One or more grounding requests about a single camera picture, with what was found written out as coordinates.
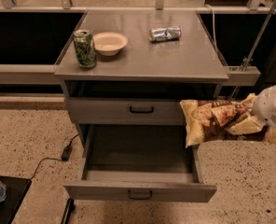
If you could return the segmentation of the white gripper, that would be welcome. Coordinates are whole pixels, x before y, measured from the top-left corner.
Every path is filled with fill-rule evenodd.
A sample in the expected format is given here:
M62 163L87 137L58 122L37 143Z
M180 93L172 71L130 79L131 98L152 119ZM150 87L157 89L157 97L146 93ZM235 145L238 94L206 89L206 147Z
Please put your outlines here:
M257 95L253 112L255 116L243 116L227 126L226 131L240 135L261 132L265 123L270 127L276 127L276 85L264 89Z

